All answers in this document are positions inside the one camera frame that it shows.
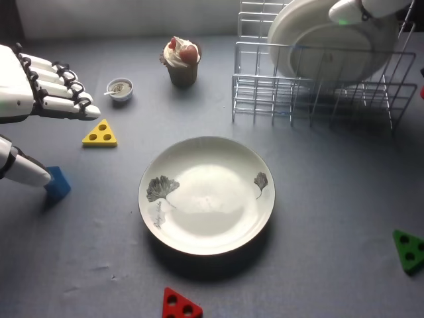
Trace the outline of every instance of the gray tablecloth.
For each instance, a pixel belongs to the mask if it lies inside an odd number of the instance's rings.
[[[424,34],[409,81],[420,87]],[[212,317],[410,317],[423,314],[424,273],[406,276],[392,240],[424,237],[424,107],[417,93],[395,139],[237,115],[231,122],[234,37],[201,43],[197,83],[180,92],[159,63],[167,39],[27,44],[68,62],[101,108],[114,149],[83,149],[98,122],[29,118],[1,125],[24,152],[60,166],[72,191],[45,205],[42,188],[0,182],[0,317],[159,318],[166,286]],[[103,96],[130,78],[125,106]],[[195,136],[255,149],[276,184],[266,230],[228,256],[193,258],[152,238],[138,211],[141,175],[163,149]]]

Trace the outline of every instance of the small white bowl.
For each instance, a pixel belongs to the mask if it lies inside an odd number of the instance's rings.
[[[133,96],[134,85],[132,81],[127,78],[115,78],[113,81],[107,84],[106,91],[112,91],[120,85],[123,85],[125,87],[125,84],[128,84],[130,86],[129,90],[124,88],[124,91],[120,91],[116,94],[110,94],[109,96],[111,97],[111,99],[115,101],[127,101]]]

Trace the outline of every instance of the red triangle block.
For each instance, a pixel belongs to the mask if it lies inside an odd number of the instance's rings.
[[[201,318],[202,316],[202,308],[171,288],[165,288],[162,318]]]

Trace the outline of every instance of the triangle block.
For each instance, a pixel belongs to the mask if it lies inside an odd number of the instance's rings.
[[[393,238],[403,270],[413,275],[424,265],[424,240],[399,230],[393,232]]]
[[[112,132],[106,119],[103,119],[90,133],[82,140],[84,147],[116,147],[117,139]]]
[[[201,318],[203,310],[171,288],[165,288],[162,318]]]

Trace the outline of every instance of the blue block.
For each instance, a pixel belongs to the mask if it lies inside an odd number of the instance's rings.
[[[71,191],[71,186],[59,167],[47,167],[47,170],[52,176],[52,179],[44,188],[50,199],[59,201]]]

